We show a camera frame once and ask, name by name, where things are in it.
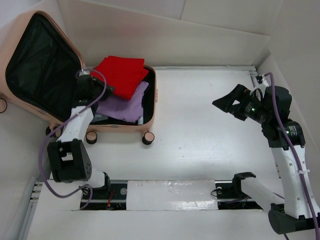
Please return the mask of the pink hard-shell suitcase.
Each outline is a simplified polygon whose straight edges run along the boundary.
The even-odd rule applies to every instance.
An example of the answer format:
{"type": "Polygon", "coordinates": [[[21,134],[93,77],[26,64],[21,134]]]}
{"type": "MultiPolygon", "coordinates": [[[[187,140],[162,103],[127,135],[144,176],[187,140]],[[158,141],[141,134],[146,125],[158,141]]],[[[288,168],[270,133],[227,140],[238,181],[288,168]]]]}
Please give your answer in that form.
{"type": "MultiPolygon", "coordinates": [[[[47,134],[57,139],[71,116],[76,74],[87,67],[80,52],[46,12],[33,10],[14,21],[0,51],[0,92],[4,97],[49,122],[47,134]]],[[[136,122],[109,118],[89,125],[87,143],[94,144],[98,132],[140,132],[150,145],[155,136],[157,100],[155,71],[144,63],[149,83],[142,98],[143,115],[136,122]]]]}

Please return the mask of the white tissue packet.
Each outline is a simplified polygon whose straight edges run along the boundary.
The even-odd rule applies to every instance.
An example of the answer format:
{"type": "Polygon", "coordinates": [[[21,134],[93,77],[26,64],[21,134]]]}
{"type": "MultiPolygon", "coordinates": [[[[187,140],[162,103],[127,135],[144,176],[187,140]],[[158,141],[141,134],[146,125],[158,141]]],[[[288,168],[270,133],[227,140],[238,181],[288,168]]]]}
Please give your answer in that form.
{"type": "Polygon", "coordinates": [[[96,114],[96,115],[93,117],[93,120],[91,121],[91,124],[98,123],[98,122],[103,122],[103,121],[107,121],[108,119],[109,119],[108,116],[96,114]]]}

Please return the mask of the red cloth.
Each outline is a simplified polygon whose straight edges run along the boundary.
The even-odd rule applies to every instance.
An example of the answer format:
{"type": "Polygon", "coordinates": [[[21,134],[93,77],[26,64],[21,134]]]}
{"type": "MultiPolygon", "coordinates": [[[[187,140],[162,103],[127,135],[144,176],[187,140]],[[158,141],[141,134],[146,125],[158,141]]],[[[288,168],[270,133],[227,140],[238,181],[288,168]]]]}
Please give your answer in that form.
{"type": "Polygon", "coordinates": [[[140,82],[147,76],[143,58],[108,56],[104,58],[90,74],[101,82],[114,87],[113,94],[131,100],[140,82]]]}

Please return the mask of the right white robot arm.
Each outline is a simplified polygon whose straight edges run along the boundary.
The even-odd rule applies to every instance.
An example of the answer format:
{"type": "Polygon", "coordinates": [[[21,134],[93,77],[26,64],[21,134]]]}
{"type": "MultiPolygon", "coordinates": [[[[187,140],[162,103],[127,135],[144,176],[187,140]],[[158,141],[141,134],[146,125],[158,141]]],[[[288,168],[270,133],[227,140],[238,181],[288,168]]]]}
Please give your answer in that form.
{"type": "Polygon", "coordinates": [[[289,119],[292,96],[281,86],[268,86],[262,99],[238,84],[230,93],[213,101],[213,105],[239,120],[250,118],[261,125],[280,176],[283,197],[265,187],[251,172],[234,175],[229,190],[237,197],[249,196],[268,215],[269,223],[279,235],[318,230],[320,208],[312,190],[305,161],[305,138],[302,127],[289,119]]]}

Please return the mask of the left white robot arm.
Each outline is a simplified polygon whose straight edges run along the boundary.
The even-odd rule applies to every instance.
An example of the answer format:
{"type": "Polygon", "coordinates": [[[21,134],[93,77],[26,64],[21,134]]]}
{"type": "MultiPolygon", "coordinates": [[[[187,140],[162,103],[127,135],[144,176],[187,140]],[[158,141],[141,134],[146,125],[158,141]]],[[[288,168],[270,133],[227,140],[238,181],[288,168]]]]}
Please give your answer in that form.
{"type": "Polygon", "coordinates": [[[90,73],[79,73],[70,118],[57,141],[47,146],[55,182],[88,184],[103,199],[111,194],[110,178],[105,172],[93,168],[84,140],[88,139],[87,130],[97,112],[99,99],[107,99],[113,91],[113,87],[105,85],[90,73]]]}

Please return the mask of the purple cloth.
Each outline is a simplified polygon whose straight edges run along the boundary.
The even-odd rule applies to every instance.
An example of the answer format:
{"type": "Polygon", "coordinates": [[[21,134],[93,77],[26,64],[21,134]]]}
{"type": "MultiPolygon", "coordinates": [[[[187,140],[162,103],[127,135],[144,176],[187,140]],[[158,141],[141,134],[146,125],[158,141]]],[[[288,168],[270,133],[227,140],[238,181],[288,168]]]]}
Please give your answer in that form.
{"type": "Polygon", "coordinates": [[[142,101],[149,83],[141,81],[130,100],[111,95],[108,99],[99,101],[96,114],[108,118],[134,123],[143,115],[142,101]]]}

